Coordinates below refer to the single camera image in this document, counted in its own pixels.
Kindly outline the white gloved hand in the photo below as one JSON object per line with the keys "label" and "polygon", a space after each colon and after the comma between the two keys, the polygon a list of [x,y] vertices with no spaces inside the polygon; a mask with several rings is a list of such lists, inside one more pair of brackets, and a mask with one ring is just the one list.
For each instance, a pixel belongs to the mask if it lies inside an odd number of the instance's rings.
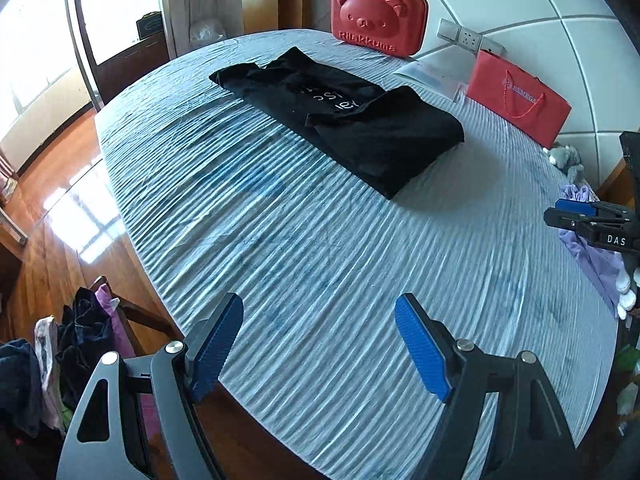
{"label": "white gloved hand", "polygon": [[621,268],[616,276],[615,287],[618,292],[617,315],[621,321],[625,321],[638,301],[639,269],[629,273]]}

